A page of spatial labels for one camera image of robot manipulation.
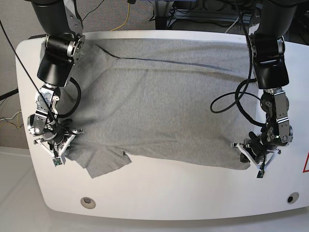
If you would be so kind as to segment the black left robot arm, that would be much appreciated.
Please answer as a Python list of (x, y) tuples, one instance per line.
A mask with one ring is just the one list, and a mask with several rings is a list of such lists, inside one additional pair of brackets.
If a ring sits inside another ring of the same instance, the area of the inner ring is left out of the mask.
[(279, 154), (280, 146), (293, 140), (293, 129), (288, 118), (289, 101), (283, 86), (289, 84), (285, 65), (284, 34), (288, 31), (299, 0), (265, 0), (251, 20), (246, 34), (250, 55), (250, 72), (255, 78), (243, 81), (235, 91), (235, 100), (245, 93), (250, 83), (257, 83), (263, 91), (260, 106), (266, 114), (264, 123), (256, 122), (237, 102), (239, 111), (250, 123), (261, 127), (261, 133), (249, 132), (249, 138), (236, 147), (241, 151), (241, 162), (250, 162), (262, 178), (266, 167)]

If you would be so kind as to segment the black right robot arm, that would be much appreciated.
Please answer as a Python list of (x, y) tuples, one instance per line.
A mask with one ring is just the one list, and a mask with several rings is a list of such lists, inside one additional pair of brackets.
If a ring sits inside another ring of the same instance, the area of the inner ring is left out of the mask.
[[(44, 148), (53, 164), (59, 166), (65, 163), (75, 136), (83, 132), (71, 130), (69, 119), (81, 100), (81, 88), (71, 77), (71, 71), (85, 42), (83, 21), (74, 0), (33, 0), (31, 4), (46, 37), (37, 72), (43, 86), (35, 95), (36, 112), (28, 117), (28, 131), (35, 136), (34, 143)], [(77, 100), (71, 110), (60, 114), (60, 89), (67, 83), (76, 87)]]

